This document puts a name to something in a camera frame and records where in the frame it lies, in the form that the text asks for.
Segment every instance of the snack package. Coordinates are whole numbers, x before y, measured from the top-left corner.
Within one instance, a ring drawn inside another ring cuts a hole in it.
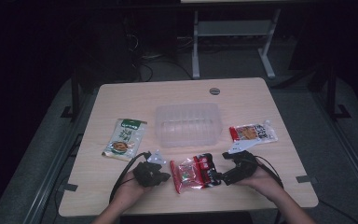
[[[118,119],[103,156],[130,161],[136,156],[147,122],[137,119]]]
[[[221,180],[213,178],[216,169],[209,153],[179,163],[171,161],[170,165],[173,183],[179,194],[188,189],[206,189],[221,184]]]
[[[259,139],[260,144],[278,141],[278,137],[272,129],[269,120],[264,121],[263,124],[246,124],[229,127],[229,132],[234,142]]]

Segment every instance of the wooden tabletop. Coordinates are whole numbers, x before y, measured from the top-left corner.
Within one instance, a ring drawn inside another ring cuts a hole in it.
[[[218,88],[220,94],[211,95],[210,88]],[[155,134],[156,108],[159,105],[189,103],[218,104],[223,131],[217,144],[202,147],[161,147]],[[216,170],[221,173],[234,168],[235,165],[222,157],[222,153],[232,144],[228,128],[262,123],[268,119],[279,140],[251,147],[249,151],[267,159],[274,166],[286,191],[300,206],[313,207],[318,203],[310,182],[296,181],[297,176],[306,175],[306,172],[262,78],[109,84],[101,86],[92,109],[68,181],[69,184],[77,185],[77,189],[65,191],[60,205],[62,216],[95,216],[108,205],[110,192],[127,165],[126,161],[102,156],[117,119],[147,121],[145,136],[138,153],[159,149],[167,161],[183,161],[202,153],[211,153]],[[169,167],[164,166],[163,170],[170,172]],[[170,179],[154,187],[126,214],[238,211],[274,207],[264,196],[248,187],[226,186],[222,182],[222,185],[211,189],[192,189],[178,194]]]

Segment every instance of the hand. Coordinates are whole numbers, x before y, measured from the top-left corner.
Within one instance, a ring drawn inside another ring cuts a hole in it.
[[[249,186],[266,196],[271,201],[274,200],[274,196],[277,196],[284,191],[275,179],[260,167],[257,167],[255,173],[251,177],[244,178],[236,184]]]
[[[132,207],[142,195],[152,189],[151,187],[145,188],[139,185],[132,171],[124,175],[121,183],[112,202],[92,223],[114,223],[124,211]]]

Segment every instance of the floor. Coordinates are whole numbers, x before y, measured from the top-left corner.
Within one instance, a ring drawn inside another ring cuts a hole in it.
[[[275,40],[268,56],[276,78],[267,78],[257,53],[262,42],[244,40],[240,47],[213,46],[212,51],[202,51],[200,79],[262,77],[271,87],[299,72],[288,70],[296,40]],[[175,61],[157,57],[145,60],[144,64],[147,67],[141,67],[143,80],[191,77],[189,50],[180,51]],[[313,187],[320,203],[307,212],[318,223],[358,223],[358,167],[354,165],[358,158],[358,101],[351,87],[339,79],[337,105],[345,105],[351,119],[334,122],[325,113],[325,90],[315,93],[307,89],[310,78],[285,89],[270,89],[298,155],[308,175],[314,178]],[[62,184],[76,159],[76,149],[97,94],[98,90],[93,94],[81,92],[77,119],[61,118],[72,100],[70,80],[62,86],[0,201],[0,223],[90,223],[94,219],[61,217],[57,210]],[[250,211],[250,214],[254,223],[273,223],[276,211]]]

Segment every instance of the clear plastic container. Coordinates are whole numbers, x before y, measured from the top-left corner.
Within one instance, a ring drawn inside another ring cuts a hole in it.
[[[221,132],[217,104],[161,105],[157,108],[156,135],[162,147],[214,145]]]

